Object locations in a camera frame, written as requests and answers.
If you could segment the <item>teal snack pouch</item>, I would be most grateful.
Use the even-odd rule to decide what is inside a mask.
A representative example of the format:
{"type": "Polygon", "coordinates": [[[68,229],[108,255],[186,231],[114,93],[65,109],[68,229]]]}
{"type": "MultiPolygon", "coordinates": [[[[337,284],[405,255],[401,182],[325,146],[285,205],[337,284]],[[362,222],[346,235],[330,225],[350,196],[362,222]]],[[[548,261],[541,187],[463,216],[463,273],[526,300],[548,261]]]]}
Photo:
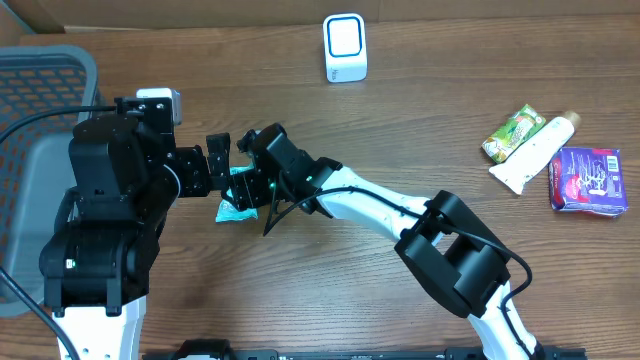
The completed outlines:
{"type": "MultiPolygon", "coordinates": [[[[231,167],[230,174],[235,175],[247,170],[253,169],[253,165],[241,166],[241,167],[231,167]]],[[[225,196],[231,198],[232,190],[228,189],[225,193],[225,196]]],[[[243,211],[238,211],[230,201],[223,199],[220,202],[218,212],[216,214],[215,221],[216,223],[225,223],[225,222],[242,222],[249,219],[258,219],[258,212],[256,209],[247,209],[243,211]]]]}

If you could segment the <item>white tube gold cap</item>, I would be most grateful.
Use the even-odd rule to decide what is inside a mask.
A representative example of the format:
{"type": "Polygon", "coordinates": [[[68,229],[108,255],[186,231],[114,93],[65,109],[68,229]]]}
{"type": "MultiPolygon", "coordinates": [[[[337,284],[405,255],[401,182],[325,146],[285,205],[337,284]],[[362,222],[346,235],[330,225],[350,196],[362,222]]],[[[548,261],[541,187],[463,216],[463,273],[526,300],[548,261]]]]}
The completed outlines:
{"type": "Polygon", "coordinates": [[[574,111],[566,111],[553,118],[506,161],[492,166],[489,173],[516,195],[521,195],[526,183],[547,166],[575,134],[581,122],[581,116],[574,111]]]}

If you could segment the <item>green drink carton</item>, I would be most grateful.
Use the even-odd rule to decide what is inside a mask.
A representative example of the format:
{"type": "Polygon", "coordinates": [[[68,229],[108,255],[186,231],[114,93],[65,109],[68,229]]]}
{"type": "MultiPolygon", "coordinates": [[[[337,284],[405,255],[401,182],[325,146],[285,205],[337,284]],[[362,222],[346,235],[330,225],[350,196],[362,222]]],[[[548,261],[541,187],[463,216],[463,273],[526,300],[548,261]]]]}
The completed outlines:
{"type": "Polygon", "coordinates": [[[542,115],[525,104],[483,142],[482,149],[496,164],[501,164],[545,123],[542,115]]]}

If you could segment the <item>purple snack package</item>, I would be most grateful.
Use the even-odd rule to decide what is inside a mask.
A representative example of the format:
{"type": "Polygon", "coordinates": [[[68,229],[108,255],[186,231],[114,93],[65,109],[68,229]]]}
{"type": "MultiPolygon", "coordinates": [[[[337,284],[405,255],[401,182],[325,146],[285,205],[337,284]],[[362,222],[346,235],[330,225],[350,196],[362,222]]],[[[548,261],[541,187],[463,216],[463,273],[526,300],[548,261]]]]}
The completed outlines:
{"type": "Polygon", "coordinates": [[[619,149],[564,146],[548,171],[556,211],[617,217],[628,209],[619,149]]]}

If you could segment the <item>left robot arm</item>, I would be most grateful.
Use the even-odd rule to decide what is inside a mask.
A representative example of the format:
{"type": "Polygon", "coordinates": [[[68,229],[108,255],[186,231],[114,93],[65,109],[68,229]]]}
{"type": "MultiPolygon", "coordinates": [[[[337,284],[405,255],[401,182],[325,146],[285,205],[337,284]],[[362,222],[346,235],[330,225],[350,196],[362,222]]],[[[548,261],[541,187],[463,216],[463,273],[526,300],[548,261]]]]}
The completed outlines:
{"type": "Polygon", "coordinates": [[[169,209],[225,184],[230,137],[206,144],[177,146],[167,115],[106,114],[75,126],[75,184],[39,258],[61,358],[138,358],[169,209]]]}

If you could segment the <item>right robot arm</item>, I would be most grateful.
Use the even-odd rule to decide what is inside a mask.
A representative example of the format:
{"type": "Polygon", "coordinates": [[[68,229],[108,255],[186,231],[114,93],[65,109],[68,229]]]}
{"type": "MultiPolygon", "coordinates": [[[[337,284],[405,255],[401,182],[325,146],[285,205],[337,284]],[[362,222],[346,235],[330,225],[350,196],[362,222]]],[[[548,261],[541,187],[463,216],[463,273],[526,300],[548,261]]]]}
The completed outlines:
{"type": "Polygon", "coordinates": [[[238,210],[266,206],[264,230],[288,215],[277,205],[354,222],[393,241],[394,249],[423,290],[453,315],[467,319],[488,359],[541,359],[545,353],[528,332],[513,299],[529,286],[510,284],[507,265],[522,258],[456,195],[404,195],[376,185],[341,162],[312,158],[284,128],[250,130],[238,141],[249,169],[232,173],[229,154],[213,155],[224,198],[238,210]]]}

